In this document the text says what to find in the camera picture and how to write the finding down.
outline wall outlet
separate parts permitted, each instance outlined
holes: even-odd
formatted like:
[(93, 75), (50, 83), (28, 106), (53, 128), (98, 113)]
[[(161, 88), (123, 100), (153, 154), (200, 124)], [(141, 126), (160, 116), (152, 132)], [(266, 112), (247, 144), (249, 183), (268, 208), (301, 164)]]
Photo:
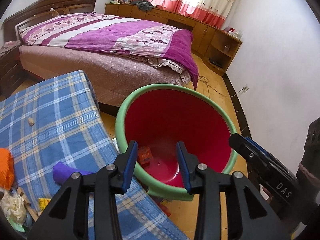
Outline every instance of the wall outlet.
[(244, 93), (247, 92), (248, 89), (249, 89), (248, 85), (245, 85), (245, 86), (244, 86), (244, 89), (243, 89), (243, 92), (244, 92)]

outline wooden dresser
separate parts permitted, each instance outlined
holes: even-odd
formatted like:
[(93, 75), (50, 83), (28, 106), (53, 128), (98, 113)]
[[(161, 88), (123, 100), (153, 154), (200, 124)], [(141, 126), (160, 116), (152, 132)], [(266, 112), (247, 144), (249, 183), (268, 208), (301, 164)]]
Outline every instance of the wooden dresser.
[[(155, 21), (191, 31), (193, 33), (191, 51), (199, 56), (211, 70), (221, 76), (227, 71), (242, 44), (241, 41), (218, 28), (191, 17), (159, 8), (144, 12), (139, 10), (136, 5), (107, 3), (105, 14)], [(218, 62), (220, 67), (210, 63), (209, 58)]]
[(25, 73), (19, 60), (19, 46), (0, 56), (0, 95), (6, 98), (25, 80)]

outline orange cloth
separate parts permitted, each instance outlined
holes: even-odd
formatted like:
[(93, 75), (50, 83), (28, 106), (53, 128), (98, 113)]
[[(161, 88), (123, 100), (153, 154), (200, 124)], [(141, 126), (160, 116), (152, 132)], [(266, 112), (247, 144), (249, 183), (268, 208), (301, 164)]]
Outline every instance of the orange cloth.
[(13, 158), (11, 153), (7, 149), (0, 148), (0, 187), (9, 190), (13, 180)]

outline purple floral comforter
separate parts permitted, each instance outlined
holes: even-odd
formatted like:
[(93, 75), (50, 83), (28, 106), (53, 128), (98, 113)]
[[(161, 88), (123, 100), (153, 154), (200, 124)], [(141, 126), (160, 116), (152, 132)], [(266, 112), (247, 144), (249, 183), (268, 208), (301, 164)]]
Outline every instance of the purple floral comforter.
[(20, 36), (33, 46), (169, 59), (184, 66), (197, 86), (198, 68), (191, 56), (188, 30), (140, 19), (76, 13), (22, 29)]

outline wooden floor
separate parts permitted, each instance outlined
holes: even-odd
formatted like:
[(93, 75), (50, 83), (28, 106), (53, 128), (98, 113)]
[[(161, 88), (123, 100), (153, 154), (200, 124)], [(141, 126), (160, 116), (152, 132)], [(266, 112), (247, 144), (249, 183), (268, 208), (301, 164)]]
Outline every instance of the wooden floor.
[[(217, 75), (213, 71), (211, 71), (209, 68), (207, 68), (207, 66), (204, 65), (204, 63), (199, 57), (197, 57), (196, 55), (192, 55), (192, 56), (199, 68), (199, 75), (206, 77), (209, 81), (209, 85), (214, 87), (218, 92), (220, 92), (223, 95), (229, 96), (227, 87), (225, 86), (225, 83), (222, 77)], [(19, 92), (32, 85), (34, 85), (33, 81), (26, 80), (14, 93)], [(190, 89), (193, 89), (192, 83), (190, 82), (187, 85), (187, 87)], [(231, 118), (233, 124), (236, 127), (237, 132), (240, 133), (239, 124), (236, 118), (236, 112), (233, 108), (233, 104), (230, 98), (226, 98), (218, 94), (216, 91), (214, 91), (211, 88), (209, 88), (209, 91), (208, 91), (207, 85), (202, 82), (198, 82), (198, 87), (196, 91), (211, 98), (214, 102), (216, 102)], [(104, 126), (108, 131), (108, 134), (110, 135), (111, 138), (114, 138), (116, 118), (105, 113), (101, 113), (101, 117), (102, 117)], [(233, 171), (241, 171), (248, 177), (246, 161), (242, 157), (238, 156), (236, 164), (233, 167)], [(221, 198), (221, 239), (227, 240), (228, 222), (227, 222), (227, 209), (226, 209), (225, 195), (221, 193), (220, 198)], [(175, 223), (175, 225), (178, 228), (180, 228), (180, 230), (183, 231), (190, 239), (194, 239), (194, 235), (195, 235), (196, 220), (197, 220), (197, 214), (198, 214), (198, 202), (199, 202), (199, 195), (196, 195), (193, 201), (191, 202), (173, 200), (171, 203), (166, 205), (171, 212), (170, 219), (172, 220), (172, 222)]]

